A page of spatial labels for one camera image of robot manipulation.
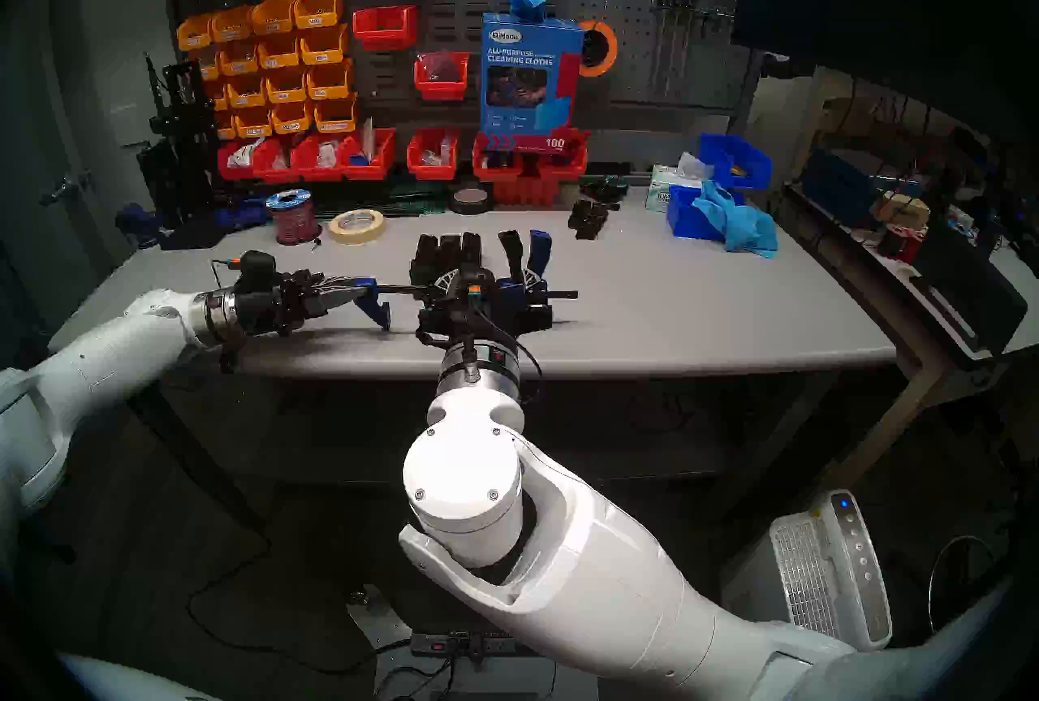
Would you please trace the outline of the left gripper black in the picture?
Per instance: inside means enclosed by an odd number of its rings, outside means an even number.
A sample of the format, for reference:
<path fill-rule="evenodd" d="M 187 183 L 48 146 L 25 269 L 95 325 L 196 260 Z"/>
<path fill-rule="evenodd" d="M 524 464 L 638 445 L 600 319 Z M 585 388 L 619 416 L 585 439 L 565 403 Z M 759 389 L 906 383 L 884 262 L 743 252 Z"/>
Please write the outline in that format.
<path fill-rule="evenodd" d="M 310 319 L 365 298 L 374 289 L 367 277 L 324 276 L 321 272 L 294 273 L 239 268 L 236 281 L 236 317 L 247 336 L 276 333 L 287 336 Z"/>

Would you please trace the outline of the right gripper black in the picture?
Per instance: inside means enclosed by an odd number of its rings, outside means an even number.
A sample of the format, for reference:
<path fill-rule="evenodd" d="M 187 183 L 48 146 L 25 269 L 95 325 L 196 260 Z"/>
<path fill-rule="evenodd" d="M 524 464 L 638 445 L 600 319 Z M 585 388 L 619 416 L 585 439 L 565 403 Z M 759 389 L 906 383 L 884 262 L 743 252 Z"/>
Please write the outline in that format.
<path fill-rule="evenodd" d="M 547 331 L 554 322 L 550 290 L 542 277 L 526 277 L 523 282 L 465 279 L 449 271 L 418 289 L 416 297 L 423 304 L 417 339 L 444 351 L 467 341 L 494 341 L 516 352 L 521 336 Z"/>

